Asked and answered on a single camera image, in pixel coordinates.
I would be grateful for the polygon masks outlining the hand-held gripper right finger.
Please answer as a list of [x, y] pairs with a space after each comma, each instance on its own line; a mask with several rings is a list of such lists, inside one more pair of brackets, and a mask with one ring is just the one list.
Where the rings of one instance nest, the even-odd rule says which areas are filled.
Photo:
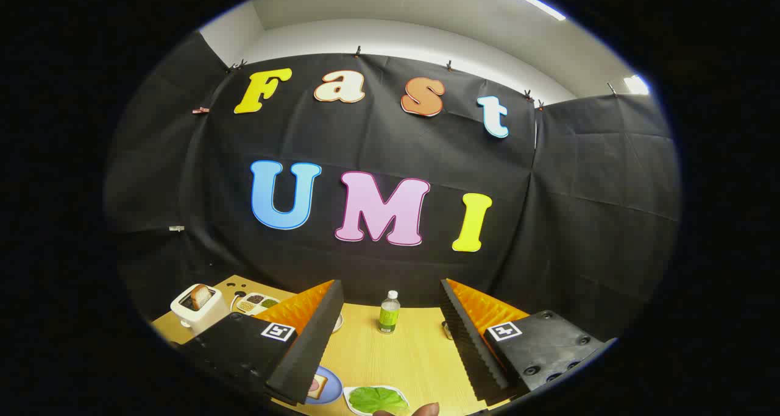
[[451, 279], [441, 280], [440, 308], [475, 396], [486, 404], [542, 393], [612, 345], [557, 312], [525, 313]]

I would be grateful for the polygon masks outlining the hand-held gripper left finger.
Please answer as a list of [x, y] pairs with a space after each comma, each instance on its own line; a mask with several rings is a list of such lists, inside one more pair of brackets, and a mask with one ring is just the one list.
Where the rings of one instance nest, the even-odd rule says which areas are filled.
[[330, 280], [256, 316], [230, 313], [179, 350], [245, 396], [304, 404], [343, 304]]

